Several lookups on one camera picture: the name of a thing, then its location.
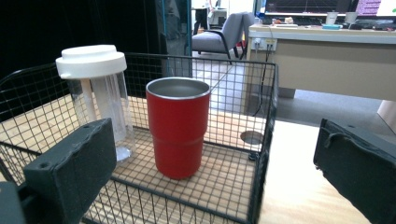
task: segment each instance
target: computer monitor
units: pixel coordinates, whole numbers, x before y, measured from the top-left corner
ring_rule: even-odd
[[[265,10],[277,13],[345,13],[352,1],[347,0],[267,0]]]
[[[396,17],[395,0],[359,0],[356,4],[359,17]]]

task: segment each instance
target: office chair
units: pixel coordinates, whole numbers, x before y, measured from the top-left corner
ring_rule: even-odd
[[[242,41],[242,17],[244,13],[233,13],[224,22],[221,30],[205,30],[203,33],[192,37],[191,48],[204,52],[224,53],[231,60],[230,49],[233,49],[238,58],[236,44]]]

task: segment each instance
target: keyboard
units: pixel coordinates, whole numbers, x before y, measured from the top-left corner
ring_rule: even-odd
[[[275,27],[297,28],[297,24],[275,24]]]
[[[322,20],[317,18],[293,17],[293,23],[299,26],[322,25]]]

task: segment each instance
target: white lid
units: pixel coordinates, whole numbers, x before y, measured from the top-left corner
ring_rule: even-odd
[[[126,61],[114,45],[96,45],[62,50],[56,67],[64,79],[93,78],[124,71]]]

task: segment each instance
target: desk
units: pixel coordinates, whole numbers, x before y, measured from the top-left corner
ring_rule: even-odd
[[[212,13],[212,16],[207,18],[209,26],[221,29],[227,19],[227,8],[213,9]]]
[[[277,39],[270,61],[279,65],[280,88],[396,101],[395,32],[255,24],[249,41],[253,36]],[[247,50],[248,60],[264,57],[265,51]]]

